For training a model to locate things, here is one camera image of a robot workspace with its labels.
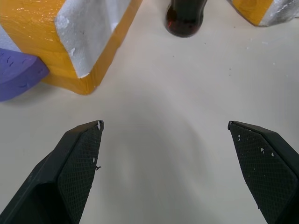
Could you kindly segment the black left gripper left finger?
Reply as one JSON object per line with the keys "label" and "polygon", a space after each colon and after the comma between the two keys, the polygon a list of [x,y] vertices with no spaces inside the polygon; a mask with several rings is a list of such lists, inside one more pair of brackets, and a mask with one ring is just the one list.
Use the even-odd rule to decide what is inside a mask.
{"label": "black left gripper left finger", "polygon": [[67,131],[0,214],[0,224],[79,224],[99,169],[104,122]]}

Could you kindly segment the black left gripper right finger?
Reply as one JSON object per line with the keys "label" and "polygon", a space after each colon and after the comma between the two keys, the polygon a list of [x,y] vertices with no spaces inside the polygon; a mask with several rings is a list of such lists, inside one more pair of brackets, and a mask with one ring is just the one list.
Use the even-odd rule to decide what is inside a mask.
{"label": "black left gripper right finger", "polygon": [[243,178],[267,224],[299,224],[299,154],[277,133],[230,121]]}

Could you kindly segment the purple foam block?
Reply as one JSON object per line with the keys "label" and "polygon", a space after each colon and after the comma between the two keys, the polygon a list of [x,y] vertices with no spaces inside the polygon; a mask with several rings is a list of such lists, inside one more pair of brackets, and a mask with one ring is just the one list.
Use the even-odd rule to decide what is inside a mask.
{"label": "purple foam block", "polygon": [[28,91],[49,72],[38,56],[0,48],[0,102]]}

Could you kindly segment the large yellow-taped foam block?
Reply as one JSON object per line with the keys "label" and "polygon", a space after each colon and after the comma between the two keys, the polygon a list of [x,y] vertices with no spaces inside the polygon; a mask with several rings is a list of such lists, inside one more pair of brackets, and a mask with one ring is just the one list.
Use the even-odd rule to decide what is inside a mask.
{"label": "large yellow-taped foam block", "polygon": [[47,84],[80,95],[101,83],[142,0],[0,0],[0,48],[38,56]]}

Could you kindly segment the small yellow-taped foam block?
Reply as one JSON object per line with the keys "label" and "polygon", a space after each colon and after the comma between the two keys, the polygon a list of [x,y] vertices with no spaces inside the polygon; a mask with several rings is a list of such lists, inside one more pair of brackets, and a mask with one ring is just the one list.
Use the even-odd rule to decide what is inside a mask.
{"label": "small yellow-taped foam block", "polygon": [[229,0],[249,23],[269,27],[299,18],[299,0]]}

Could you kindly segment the dark cola bottle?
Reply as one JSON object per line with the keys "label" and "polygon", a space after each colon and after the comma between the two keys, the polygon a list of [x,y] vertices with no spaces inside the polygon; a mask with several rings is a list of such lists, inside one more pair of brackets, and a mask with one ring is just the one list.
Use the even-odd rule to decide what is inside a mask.
{"label": "dark cola bottle", "polygon": [[171,0],[165,28],[178,37],[194,35],[202,25],[207,0]]}

